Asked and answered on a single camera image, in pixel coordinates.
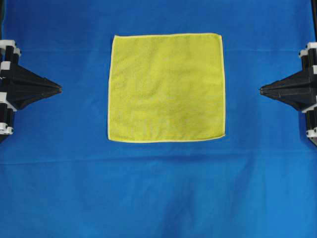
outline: yellow towel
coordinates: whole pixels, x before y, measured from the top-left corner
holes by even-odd
[[[181,142],[223,137],[221,36],[115,36],[108,96],[110,140]]]

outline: white bracket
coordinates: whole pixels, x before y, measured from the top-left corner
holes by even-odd
[[[2,55],[5,54],[6,46],[12,46],[14,48],[13,53],[18,54],[19,57],[21,56],[21,51],[19,48],[16,47],[16,43],[14,40],[0,40],[0,49]]]

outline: blue tablecloth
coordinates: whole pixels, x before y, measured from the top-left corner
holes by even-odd
[[[0,144],[0,237],[317,236],[316,151],[301,114],[259,88],[301,69],[310,1],[8,0],[4,39],[63,93],[16,114]],[[114,34],[223,36],[225,138],[106,135]]]

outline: blue background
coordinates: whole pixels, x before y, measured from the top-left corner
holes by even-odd
[[[9,0],[4,39],[63,93],[19,111],[0,144],[0,237],[317,236],[316,151],[304,119],[259,88],[301,69],[306,0]],[[223,36],[226,137],[107,139],[114,34]]]

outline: black plastic part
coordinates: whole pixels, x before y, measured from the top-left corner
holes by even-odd
[[[317,0],[312,0],[315,39],[317,41]]]
[[[306,69],[310,66],[309,64],[309,56],[302,56],[302,67]]]
[[[281,81],[263,86],[260,93],[302,111],[317,102],[316,86],[317,75],[311,66]]]
[[[10,70],[1,70],[0,77],[3,78],[0,92],[6,92],[6,99],[18,110],[61,92],[58,84],[14,63]]]
[[[308,111],[306,113],[306,128],[307,130],[313,130],[317,126],[316,117],[314,111]]]
[[[0,123],[6,123],[7,118],[7,105],[0,103]]]
[[[13,51],[14,51],[13,46],[6,46],[4,61],[13,61]]]
[[[12,109],[8,109],[7,110],[6,124],[9,127],[13,127],[13,124],[14,124],[14,111]]]

